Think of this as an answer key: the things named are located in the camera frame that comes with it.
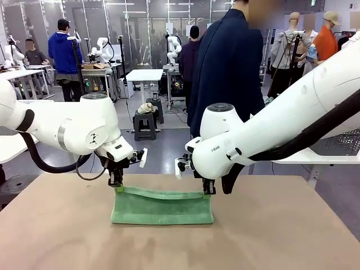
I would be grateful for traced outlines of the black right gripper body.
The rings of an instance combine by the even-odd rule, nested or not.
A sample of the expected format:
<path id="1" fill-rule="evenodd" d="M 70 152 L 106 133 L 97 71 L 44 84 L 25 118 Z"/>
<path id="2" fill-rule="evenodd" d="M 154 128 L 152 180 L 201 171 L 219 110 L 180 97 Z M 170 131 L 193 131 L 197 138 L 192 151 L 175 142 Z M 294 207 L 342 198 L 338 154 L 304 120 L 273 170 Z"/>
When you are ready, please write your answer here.
<path id="1" fill-rule="evenodd" d="M 195 179 L 201 179 L 202 180 L 202 187 L 203 188 L 214 188 L 215 180 L 214 179 L 207 179 L 201 176 L 197 170 L 193 171 L 193 176 Z"/>

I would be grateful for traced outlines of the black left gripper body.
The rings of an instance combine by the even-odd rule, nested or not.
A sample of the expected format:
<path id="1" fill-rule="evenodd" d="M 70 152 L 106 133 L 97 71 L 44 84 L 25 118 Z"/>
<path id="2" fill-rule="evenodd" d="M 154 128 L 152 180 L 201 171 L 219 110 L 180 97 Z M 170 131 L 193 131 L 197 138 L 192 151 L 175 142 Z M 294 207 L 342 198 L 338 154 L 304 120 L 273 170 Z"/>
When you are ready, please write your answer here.
<path id="1" fill-rule="evenodd" d="M 123 159 L 121 161 L 115 162 L 113 160 L 106 159 L 103 165 L 109 171 L 109 177 L 111 181 L 122 181 L 124 169 L 129 168 L 130 160 Z"/>

